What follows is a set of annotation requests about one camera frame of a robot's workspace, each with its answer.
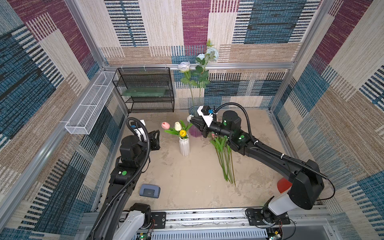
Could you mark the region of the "single pink tulip stem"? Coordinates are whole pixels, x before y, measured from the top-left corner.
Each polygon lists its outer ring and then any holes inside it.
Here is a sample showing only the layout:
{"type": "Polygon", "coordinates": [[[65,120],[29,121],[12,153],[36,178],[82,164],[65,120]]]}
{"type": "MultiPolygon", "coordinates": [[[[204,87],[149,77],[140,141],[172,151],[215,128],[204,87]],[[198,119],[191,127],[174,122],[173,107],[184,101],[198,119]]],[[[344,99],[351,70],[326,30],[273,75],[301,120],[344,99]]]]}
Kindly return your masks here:
{"type": "Polygon", "coordinates": [[[227,171],[227,164],[225,160],[225,144],[226,144],[226,139],[224,137],[217,136],[213,132],[211,133],[212,139],[210,142],[213,144],[215,147],[220,166],[223,171],[224,179],[228,182],[229,177],[228,177],[228,171],[227,171]]]}

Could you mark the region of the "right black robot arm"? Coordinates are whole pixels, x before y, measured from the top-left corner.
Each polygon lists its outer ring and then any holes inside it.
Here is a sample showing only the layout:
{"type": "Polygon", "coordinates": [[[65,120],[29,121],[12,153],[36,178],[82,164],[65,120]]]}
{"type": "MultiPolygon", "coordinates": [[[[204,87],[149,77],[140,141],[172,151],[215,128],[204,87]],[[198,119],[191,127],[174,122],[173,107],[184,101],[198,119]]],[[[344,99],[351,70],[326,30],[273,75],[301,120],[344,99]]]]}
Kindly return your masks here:
{"type": "Polygon", "coordinates": [[[234,152],[255,159],[286,178],[292,186],[278,197],[271,197],[260,210],[247,210],[252,225],[274,225],[287,217],[287,212],[301,208],[311,210],[323,191],[327,178],[312,160],[303,162],[287,156],[242,130],[242,119],[234,111],[226,111],[218,121],[212,110],[199,112],[190,122],[204,137],[224,137],[234,152]]]}

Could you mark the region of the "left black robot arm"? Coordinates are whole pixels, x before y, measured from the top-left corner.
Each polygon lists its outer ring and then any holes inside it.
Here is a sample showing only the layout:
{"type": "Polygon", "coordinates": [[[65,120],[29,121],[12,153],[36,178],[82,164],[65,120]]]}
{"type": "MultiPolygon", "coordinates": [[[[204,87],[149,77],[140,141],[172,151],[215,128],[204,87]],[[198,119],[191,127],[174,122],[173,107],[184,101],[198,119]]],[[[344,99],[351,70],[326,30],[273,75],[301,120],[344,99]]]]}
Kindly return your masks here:
{"type": "Polygon", "coordinates": [[[118,227],[125,205],[149,160],[149,153],[160,149],[160,131],[149,132],[149,141],[137,135],[122,139],[121,155],[116,159],[109,187],[98,218],[87,236],[88,240],[111,240],[118,227]]]}

